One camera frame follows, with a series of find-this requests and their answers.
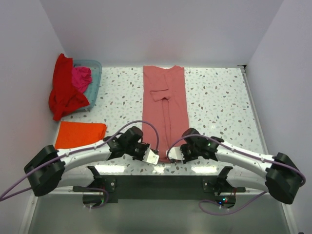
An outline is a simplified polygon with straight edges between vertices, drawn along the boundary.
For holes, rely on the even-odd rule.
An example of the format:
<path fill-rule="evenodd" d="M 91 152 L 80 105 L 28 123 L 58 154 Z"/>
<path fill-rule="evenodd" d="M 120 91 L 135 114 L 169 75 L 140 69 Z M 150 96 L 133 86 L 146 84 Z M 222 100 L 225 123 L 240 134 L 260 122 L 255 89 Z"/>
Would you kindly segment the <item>salmon pink t shirt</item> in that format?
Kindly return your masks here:
<path fill-rule="evenodd" d="M 142 126 L 143 141 L 156 149 L 159 160 L 169 162 L 166 151 L 189 129 L 184 68 L 174 66 L 164 69 L 156 66 L 143 67 L 143 111 L 142 118 L 157 129 Z"/>

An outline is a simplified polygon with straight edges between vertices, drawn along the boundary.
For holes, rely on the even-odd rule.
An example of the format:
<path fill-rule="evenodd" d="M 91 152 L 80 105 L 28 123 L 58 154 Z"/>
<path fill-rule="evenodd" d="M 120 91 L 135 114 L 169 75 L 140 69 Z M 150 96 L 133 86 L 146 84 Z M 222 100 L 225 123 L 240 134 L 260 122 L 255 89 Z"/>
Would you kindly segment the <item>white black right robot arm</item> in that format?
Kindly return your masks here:
<path fill-rule="evenodd" d="M 200 135 L 194 128 L 186 130 L 182 139 L 185 144 L 180 146 L 180 151 L 184 163 L 201 156 L 254 173 L 249 177 L 238 175 L 234 169 L 230 169 L 225 179 L 232 187 L 262 190 L 284 204 L 292 204 L 299 188 L 306 182 L 304 175 L 284 153 L 275 156 L 255 153 L 218 137 Z"/>

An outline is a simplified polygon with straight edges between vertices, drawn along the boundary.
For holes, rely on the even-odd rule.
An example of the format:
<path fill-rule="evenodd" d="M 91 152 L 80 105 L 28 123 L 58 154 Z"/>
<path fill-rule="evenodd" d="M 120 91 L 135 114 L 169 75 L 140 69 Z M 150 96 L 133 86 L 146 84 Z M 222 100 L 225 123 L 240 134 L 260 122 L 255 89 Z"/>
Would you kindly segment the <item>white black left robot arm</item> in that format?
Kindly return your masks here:
<path fill-rule="evenodd" d="M 57 187 L 82 186 L 91 181 L 83 173 L 78 177 L 64 177 L 63 174 L 82 165 L 129 155 L 134 160 L 156 165 L 157 152 L 150 144 L 142 142 L 143 132 L 136 126 L 123 134 L 107 137 L 96 143 L 72 149 L 55 149 L 53 145 L 43 147 L 24 167 L 35 196 L 44 196 Z"/>

